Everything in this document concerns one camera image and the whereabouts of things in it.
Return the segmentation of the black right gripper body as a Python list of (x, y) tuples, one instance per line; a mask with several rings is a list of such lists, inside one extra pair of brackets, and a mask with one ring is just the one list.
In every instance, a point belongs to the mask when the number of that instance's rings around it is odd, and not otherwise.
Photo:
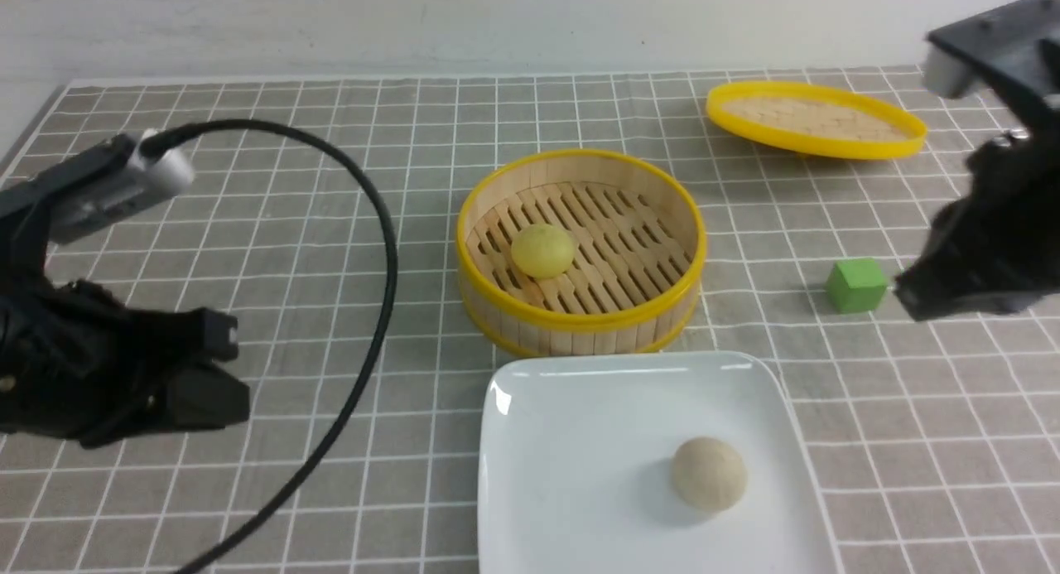
[(914, 321), (1011, 315), (1059, 291), (1058, 133), (1010, 130), (966, 159), (970, 189), (932, 218), (894, 294)]

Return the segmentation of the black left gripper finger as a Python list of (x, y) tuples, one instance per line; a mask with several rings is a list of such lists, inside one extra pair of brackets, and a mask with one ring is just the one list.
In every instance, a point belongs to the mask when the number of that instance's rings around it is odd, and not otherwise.
[(161, 393), (164, 432), (216, 431), (249, 419), (249, 385), (215, 365), (194, 365), (175, 375)]
[(195, 310), (196, 339), (204, 356), (219, 362), (238, 358), (238, 318), (208, 307)]

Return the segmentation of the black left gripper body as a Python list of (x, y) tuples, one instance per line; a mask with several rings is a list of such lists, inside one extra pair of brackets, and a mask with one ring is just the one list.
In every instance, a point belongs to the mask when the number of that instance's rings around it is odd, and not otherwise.
[(2, 284), (2, 431), (106, 446), (189, 433), (170, 387), (208, 347), (208, 312), (130, 309), (80, 281)]

